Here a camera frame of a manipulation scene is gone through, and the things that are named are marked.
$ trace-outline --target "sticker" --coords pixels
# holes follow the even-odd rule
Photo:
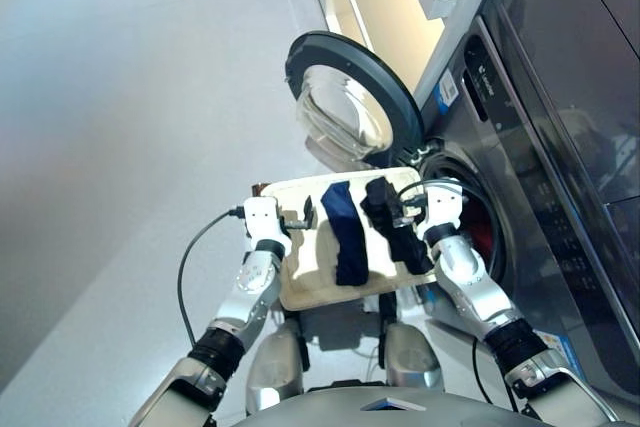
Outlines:
[[[580,367],[580,363],[578,362],[576,353],[574,352],[573,347],[571,347],[571,343],[569,342],[569,338],[567,336],[550,334],[548,332],[542,332],[541,330],[535,329],[534,332],[540,336],[545,344],[547,344],[547,347],[560,352],[564,359],[569,363],[573,371],[578,374],[578,377],[586,382],[587,379],[584,378],[584,372]]]
[[[453,101],[458,98],[458,94],[458,87],[456,87],[456,83],[453,81],[453,75],[451,75],[451,71],[447,69],[444,71],[444,74],[442,74],[440,82],[438,82],[433,89],[433,95],[438,103],[438,110],[440,110],[442,115],[447,113]]]

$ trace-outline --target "metal bracket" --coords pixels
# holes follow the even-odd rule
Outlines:
[[[556,374],[569,377],[610,422],[620,420],[604,399],[571,370],[564,357],[555,349],[547,349],[522,362],[511,369],[504,379],[509,385],[520,381],[527,387],[535,387]]]

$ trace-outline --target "dark blue cloth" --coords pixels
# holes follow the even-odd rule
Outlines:
[[[320,201],[340,244],[336,284],[366,284],[369,280],[366,242],[358,211],[349,193],[349,182],[331,184]]]

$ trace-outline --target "white tray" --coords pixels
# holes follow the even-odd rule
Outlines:
[[[431,280],[429,274],[412,275],[407,271],[404,262],[394,263],[391,260],[387,240],[375,231],[360,207],[360,202],[366,196],[366,184],[381,176],[386,177],[398,192],[404,186],[420,180],[420,175],[414,169],[398,167],[288,180],[271,184],[262,191],[262,196],[278,199],[281,213],[286,220],[303,217],[307,196],[311,196],[314,206],[313,228],[291,232],[292,252],[282,264],[280,301],[286,309],[304,310],[391,292]],[[369,281],[357,287],[335,283],[339,244],[320,202],[320,198],[332,183],[345,180],[350,182],[349,191],[360,216],[369,260]]]

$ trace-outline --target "black cloth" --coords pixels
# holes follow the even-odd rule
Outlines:
[[[433,268],[427,257],[427,247],[420,242],[411,225],[394,228],[393,219],[403,216],[402,204],[396,189],[386,178],[378,177],[367,184],[367,196],[360,203],[373,228],[389,242],[391,259],[404,262],[413,275],[420,275]]]
[[[331,184],[320,201],[340,244],[336,284],[366,284],[369,280],[369,263],[364,230],[349,193],[349,182]]]

